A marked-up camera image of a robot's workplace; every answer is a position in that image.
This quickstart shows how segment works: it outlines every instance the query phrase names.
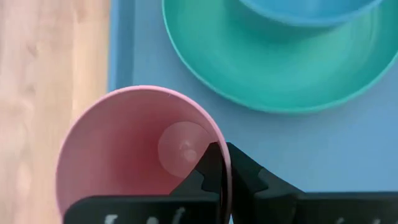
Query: green plate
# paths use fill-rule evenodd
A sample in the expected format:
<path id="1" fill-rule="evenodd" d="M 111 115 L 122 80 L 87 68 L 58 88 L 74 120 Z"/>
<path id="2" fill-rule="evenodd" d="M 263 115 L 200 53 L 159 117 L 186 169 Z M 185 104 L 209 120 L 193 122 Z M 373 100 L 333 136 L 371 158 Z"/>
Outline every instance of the green plate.
<path id="1" fill-rule="evenodd" d="M 227 5 L 164 0 L 165 25 L 196 77 L 255 110 L 305 113 L 339 105 L 375 84 L 397 55 L 397 0 L 328 32 L 280 42 L 232 18 Z"/>

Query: pink cup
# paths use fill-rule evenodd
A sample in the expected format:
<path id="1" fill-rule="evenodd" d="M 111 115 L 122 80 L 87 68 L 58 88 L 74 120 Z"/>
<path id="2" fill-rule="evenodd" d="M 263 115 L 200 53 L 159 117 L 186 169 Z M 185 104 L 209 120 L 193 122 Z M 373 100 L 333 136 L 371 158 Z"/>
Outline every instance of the pink cup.
<path id="1" fill-rule="evenodd" d="M 62 215 L 94 195 L 168 195 L 218 142 L 227 173 L 229 222 L 231 159 L 224 137 L 196 102 L 158 86 L 131 86 L 97 101 L 72 126 L 59 157 L 57 200 Z"/>

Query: plastic tableware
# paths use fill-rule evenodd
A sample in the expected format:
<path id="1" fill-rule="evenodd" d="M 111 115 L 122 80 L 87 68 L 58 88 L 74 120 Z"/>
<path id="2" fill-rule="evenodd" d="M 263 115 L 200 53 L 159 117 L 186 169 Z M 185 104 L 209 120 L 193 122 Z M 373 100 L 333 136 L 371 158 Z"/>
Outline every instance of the plastic tableware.
<path id="1" fill-rule="evenodd" d="M 266 18 L 293 26 L 327 27 L 350 21 L 382 0 L 239 0 Z"/>
<path id="2" fill-rule="evenodd" d="M 223 0 L 164 0 L 167 32 L 204 84 L 249 108 L 308 113 L 374 85 L 398 50 L 398 1 L 311 38 L 273 42 L 236 20 Z"/>
<path id="3" fill-rule="evenodd" d="M 218 142 L 231 208 L 231 159 L 210 115 L 188 97 L 157 86 L 132 86 L 96 102 L 69 131 L 57 168 L 60 212 L 98 195 L 168 195 Z"/>

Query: wood grain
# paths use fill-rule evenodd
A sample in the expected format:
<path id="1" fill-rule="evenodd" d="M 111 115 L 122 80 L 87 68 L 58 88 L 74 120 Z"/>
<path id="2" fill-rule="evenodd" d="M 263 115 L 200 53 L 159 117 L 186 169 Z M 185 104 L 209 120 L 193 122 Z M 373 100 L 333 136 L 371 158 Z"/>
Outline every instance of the wood grain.
<path id="1" fill-rule="evenodd" d="M 106 91 L 109 0 L 0 0 L 0 223 L 60 223 L 55 168 Z"/>

